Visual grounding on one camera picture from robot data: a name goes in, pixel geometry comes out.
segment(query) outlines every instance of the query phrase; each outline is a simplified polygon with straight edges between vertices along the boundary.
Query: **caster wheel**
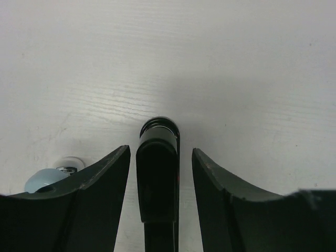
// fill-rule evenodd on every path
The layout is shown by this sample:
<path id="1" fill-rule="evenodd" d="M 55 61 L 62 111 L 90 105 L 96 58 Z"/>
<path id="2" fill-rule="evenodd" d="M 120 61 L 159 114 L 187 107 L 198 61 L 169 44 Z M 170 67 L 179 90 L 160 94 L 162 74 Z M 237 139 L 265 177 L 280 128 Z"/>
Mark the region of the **caster wheel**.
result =
<path id="1" fill-rule="evenodd" d="M 84 169 L 84 163 L 74 157 L 64 157 L 58 160 L 51 169 L 43 169 L 35 173 L 25 184 L 25 192 L 48 192 L 52 187 L 45 187 L 71 176 Z"/>

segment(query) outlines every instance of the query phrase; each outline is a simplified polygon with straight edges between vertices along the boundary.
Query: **black pole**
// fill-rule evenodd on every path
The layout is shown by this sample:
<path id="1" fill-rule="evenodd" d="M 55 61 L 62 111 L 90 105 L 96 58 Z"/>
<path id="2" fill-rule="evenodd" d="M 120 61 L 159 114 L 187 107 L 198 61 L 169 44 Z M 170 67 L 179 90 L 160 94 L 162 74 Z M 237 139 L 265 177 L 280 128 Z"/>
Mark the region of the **black pole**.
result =
<path id="1" fill-rule="evenodd" d="M 180 133 L 168 118 L 142 127 L 136 175 L 146 252 L 179 250 Z"/>

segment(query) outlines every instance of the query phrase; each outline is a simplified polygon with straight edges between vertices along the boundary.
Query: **black plastic part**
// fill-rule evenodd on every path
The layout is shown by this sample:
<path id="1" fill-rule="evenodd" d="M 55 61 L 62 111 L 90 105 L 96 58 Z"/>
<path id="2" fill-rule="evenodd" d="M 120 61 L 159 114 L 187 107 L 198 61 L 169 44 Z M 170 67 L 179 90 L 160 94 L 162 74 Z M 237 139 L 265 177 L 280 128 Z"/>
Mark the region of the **black plastic part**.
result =
<path id="1" fill-rule="evenodd" d="M 199 149 L 192 161 L 204 252 L 336 251 L 336 191 L 280 196 L 240 179 Z"/>
<path id="2" fill-rule="evenodd" d="M 178 252 L 180 133 L 168 118 L 152 118 L 140 132 L 136 174 L 146 252 Z"/>
<path id="3" fill-rule="evenodd" d="M 36 193 L 0 195 L 0 251 L 113 251 L 129 164 L 121 146 Z"/>

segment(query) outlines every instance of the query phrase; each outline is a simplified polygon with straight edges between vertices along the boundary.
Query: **white table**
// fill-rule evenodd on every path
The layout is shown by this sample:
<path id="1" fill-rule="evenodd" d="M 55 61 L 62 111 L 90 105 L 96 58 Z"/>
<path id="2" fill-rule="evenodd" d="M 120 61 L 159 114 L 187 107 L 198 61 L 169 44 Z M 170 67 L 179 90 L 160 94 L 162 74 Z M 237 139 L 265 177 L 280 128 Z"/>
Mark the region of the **white table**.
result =
<path id="1" fill-rule="evenodd" d="M 336 188 L 334 0 L 0 3 L 0 193 L 62 156 L 133 153 L 116 252 L 144 251 L 142 124 L 181 131 L 180 250 L 202 251 L 192 148 L 279 194 Z"/>

